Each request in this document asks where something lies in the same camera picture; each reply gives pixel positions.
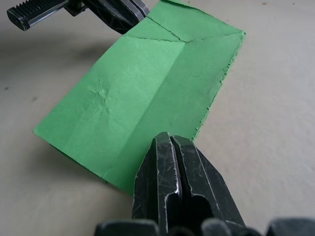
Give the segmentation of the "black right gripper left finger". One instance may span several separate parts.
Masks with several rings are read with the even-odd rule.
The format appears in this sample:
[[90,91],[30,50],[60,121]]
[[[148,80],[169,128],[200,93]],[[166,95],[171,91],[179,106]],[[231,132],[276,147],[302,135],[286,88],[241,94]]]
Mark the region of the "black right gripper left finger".
[[160,228],[180,226],[182,195],[175,147],[162,132],[153,138],[136,175],[132,218],[153,220]]

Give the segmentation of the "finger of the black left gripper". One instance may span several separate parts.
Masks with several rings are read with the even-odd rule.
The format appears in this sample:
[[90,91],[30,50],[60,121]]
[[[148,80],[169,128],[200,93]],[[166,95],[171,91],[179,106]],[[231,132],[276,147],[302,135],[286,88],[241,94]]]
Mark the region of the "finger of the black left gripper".
[[114,31],[125,34],[150,13],[141,0],[84,0],[84,5]]
[[22,31],[68,6],[71,0],[26,0],[7,10],[9,20]]

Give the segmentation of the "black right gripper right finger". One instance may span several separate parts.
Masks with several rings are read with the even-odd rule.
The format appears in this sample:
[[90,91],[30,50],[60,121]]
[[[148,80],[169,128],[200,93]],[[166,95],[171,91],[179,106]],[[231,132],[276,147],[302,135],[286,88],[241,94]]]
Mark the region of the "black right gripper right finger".
[[219,219],[233,228],[245,223],[218,170],[195,144],[184,137],[171,138],[175,147],[182,184],[184,222],[200,229],[204,220]]

